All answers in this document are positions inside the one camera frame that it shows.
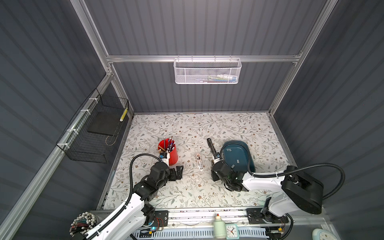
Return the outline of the black stapler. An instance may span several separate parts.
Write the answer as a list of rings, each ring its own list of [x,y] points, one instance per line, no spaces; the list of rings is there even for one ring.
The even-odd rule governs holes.
[[[211,138],[208,138],[207,139],[207,143],[208,143],[208,146],[212,152],[212,154],[215,154],[215,153],[218,153],[213,145],[213,142],[212,142],[212,139]]]

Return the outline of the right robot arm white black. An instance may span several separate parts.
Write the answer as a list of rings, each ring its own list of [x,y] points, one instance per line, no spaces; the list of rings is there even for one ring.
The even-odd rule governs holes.
[[[322,213],[324,185],[295,166],[288,166],[270,178],[266,173],[236,172],[224,161],[215,163],[212,171],[229,191],[267,190],[278,193],[275,197],[268,197],[261,210],[261,218],[267,222],[299,210],[313,215]]]

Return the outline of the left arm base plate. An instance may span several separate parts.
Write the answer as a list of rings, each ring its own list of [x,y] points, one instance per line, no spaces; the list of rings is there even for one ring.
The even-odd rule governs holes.
[[[156,210],[152,215],[146,217],[143,227],[167,227],[169,211]]]

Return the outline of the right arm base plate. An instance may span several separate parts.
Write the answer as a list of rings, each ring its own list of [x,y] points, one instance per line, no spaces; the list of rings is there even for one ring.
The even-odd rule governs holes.
[[[250,224],[287,224],[287,216],[276,217],[270,212],[263,212],[262,208],[247,208],[246,215]]]

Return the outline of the pink eraser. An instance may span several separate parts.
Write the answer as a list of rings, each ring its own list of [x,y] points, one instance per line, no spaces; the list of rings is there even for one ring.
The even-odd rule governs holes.
[[[204,164],[203,164],[201,155],[197,154],[196,158],[197,158],[197,164],[198,164],[199,170],[203,171],[204,170]]]

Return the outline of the teal plastic tray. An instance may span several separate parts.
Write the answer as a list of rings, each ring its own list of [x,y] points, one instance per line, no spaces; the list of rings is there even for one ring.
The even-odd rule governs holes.
[[[220,155],[234,172],[255,172],[255,165],[248,145],[242,141],[228,141],[221,148]]]

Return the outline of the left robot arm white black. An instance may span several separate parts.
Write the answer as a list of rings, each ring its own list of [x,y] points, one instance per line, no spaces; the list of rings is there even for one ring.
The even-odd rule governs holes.
[[[138,228],[151,223],[155,208],[149,204],[160,188],[170,181],[183,177],[183,166],[170,168],[164,162],[156,162],[150,174],[138,182],[128,198],[102,222],[85,235],[75,234],[73,240],[125,240]]]

